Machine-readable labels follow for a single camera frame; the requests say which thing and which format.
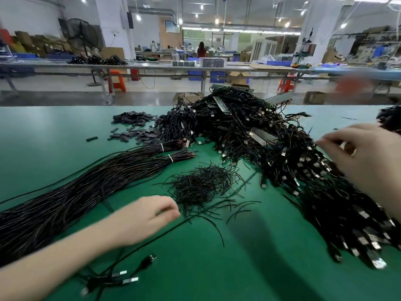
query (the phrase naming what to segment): green table surface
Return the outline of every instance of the green table surface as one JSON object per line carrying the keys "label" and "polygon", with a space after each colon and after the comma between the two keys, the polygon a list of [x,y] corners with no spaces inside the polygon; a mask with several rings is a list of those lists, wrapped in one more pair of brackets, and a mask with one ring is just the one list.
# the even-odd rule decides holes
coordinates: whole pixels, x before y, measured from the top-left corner
{"label": "green table surface", "polygon": [[[305,129],[312,128],[317,139],[333,128],[357,122],[374,122],[382,106],[288,106],[285,113],[306,111],[312,115],[301,120]],[[107,141],[112,116],[124,111],[146,111],[165,114],[167,107],[2,107],[1,123],[1,199],[48,185],[115,151],[135,146],[134,141]],[[86,138],[99,139],[87,143]],[[109,198],[114,209],[138,197],[166,194],[163,182],[174,173],[193,169],[199,162],[221,161],[212,145],[194,145],[198,157],[168,166],[158,178],[135,188],[118,192]],[[245,179],[253,170],[239,162],[239,173]],[[326,245],[315,228],[303,219],[281,193],[268,185],[259,186],[260,174],[236,197],[238,202],[257,200],[248,206],[252,212],[227,218],[229,208],[222,209],[223,220],[214,220],[224,238],[206,220],[196,218],[142,248],[118,264],[116,271],[133,271],[147,255],[155,253],[152,266],[139,274],[139,281],[103,292],[106,300],[399,300],[401,253],[385,247],[382,257],[388,263],[384,270],[371,270],[358,258],[343,252],[344,263],[336,264],[328,256]],[[4,210],[27,198],[3,204]],[[109,213],[98,205],[70,234],[100,220]],[[182,218],[161,230],[166,231]],[[98,258],[91,267],[100,272],[117,256],[113,251]],[[80,300],[84,284],[71,278],[47,300]],[[85,300],[93,300],[95,294]]]}

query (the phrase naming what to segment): fan base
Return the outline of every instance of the fan base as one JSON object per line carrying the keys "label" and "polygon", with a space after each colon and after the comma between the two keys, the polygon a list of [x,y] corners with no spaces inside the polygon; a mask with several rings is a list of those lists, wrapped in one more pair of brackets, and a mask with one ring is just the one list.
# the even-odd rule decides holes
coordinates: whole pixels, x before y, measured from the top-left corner
{"label": "fan base", "polygon": [[101,86],[102,84],[100,83],[100,82],[89,82],[88,84],[87,84],[87,86],[89,86],[89,87],[99,87],[99,86]]}

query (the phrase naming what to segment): person's left hand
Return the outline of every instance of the person's left hand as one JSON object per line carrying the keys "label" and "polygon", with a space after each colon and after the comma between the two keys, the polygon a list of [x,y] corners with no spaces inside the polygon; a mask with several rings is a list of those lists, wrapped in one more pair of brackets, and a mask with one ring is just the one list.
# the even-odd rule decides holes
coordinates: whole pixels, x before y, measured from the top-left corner
{"label": "person's left hand", "polygon": [[171,197],[153,195],[122,207],[95,226],[112,239],[114,247],[122,247],[143,241],[179,217]]}

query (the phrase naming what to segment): industrial fan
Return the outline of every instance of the industrial fan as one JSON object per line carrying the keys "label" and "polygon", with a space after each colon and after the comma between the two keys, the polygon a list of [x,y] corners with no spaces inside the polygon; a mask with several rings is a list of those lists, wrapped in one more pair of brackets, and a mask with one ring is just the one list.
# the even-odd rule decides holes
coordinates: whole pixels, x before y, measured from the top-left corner
{"label": "industrial fan", "polygon": [[[88,51],[102,49],[103,44],[102,40],[99,39],[100,35],[88,22],[76,18],[67,21],[59,19],[59,22],[65,39],[74,49],[85,52],[87,57],[89,56]],[[93,71],[92,77],[93,83],[89,83],[88,86],[100,86],[101,84],[95,80]]]}

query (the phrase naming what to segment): concrete floor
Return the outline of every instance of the concrete floor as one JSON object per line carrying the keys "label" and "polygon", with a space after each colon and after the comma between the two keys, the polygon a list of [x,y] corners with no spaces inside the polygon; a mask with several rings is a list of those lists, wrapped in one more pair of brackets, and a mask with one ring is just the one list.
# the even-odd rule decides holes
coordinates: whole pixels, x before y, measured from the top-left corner
{"label": "concrete floor", "polygon": [[[10,91],[6,80],[0,80],[0,106],[102,106],[106,103],[101,87],[89,87],[91,77],[69,76],[31,76],[13,78],[18,94]],[[249,86],[257,97],[277,95],[280,80],[251,79]],[[206,83],[206,95],[209,93],[209,81]],[[107,99],[116,106],[171,106],[177,92],[198,92],[200,81],[187,79],[171,80],[161,77],[144,77],[142,81],[126,82],[127,92],[116,92],[114,99]],[[327,80],[302,81],[293,93],[292,104],[304,104],[305,94],[310,91],[328,93],[324,104],[330,105],[383,105],[393,102],[381,91],[371,97],[366,93],[357,96],[345,96],[335,91],[336,83]],[[391,88],[390,96],[401,97],[401,90]]]}

